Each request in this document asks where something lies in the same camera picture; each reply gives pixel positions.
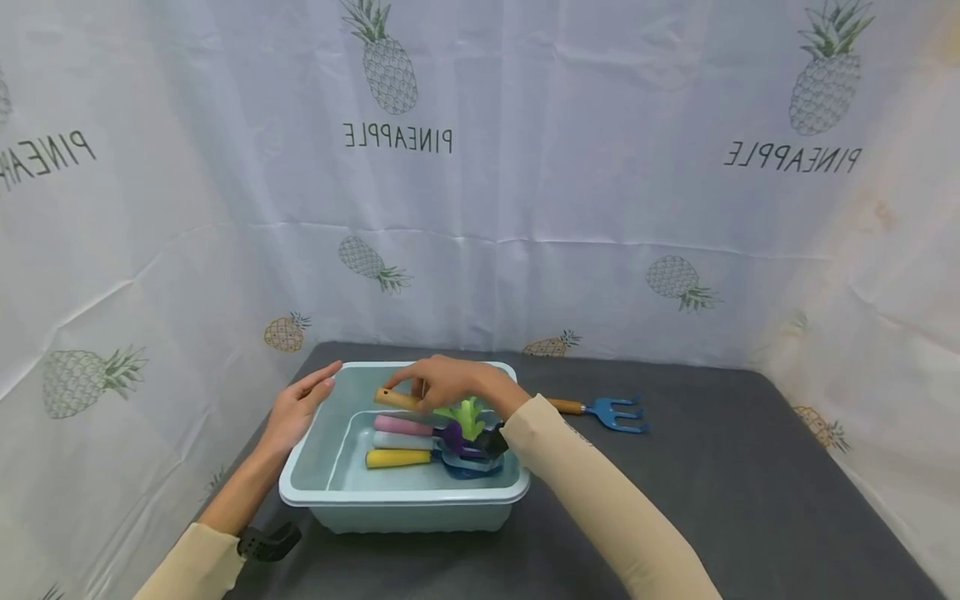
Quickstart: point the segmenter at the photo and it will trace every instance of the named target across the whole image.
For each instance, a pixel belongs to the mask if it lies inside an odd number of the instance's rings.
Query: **black wristwatch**
[[[300,528],[291,522],[283,523],[270,536],[255,527],[248,527],[240,535],[237,553],[249,561],[275,563],[282,560],[302,537]]]

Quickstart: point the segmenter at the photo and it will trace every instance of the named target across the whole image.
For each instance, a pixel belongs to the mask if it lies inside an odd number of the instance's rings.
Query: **gray tablecloth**
[[[321,344],[297,377],[335,359],[416,360],[430,353]],[[943,597],[762,375],[447,353],[504,361],[531,393],[584,402],[642,394],[648,435],[613,432],[592,416],[568,421],[677,526],[724,598]],[[300,544],[280,563],[249,563],[228,598],[627,597],[536,478],[495,534],[334,536],[307,510],[284,505],[276,490],[254,525],[272,531],[287,520],[302,530]]]

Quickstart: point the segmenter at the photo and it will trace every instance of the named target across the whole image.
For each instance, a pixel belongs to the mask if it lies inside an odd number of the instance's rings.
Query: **white curtain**
[[[763,353],[771,376],[934,580],[960,595],[960,11],[889,109],[838,252]]]
[[[761,369],[960,593],[948,4],[6,7],[0,592],[132,596],[348,340]]]

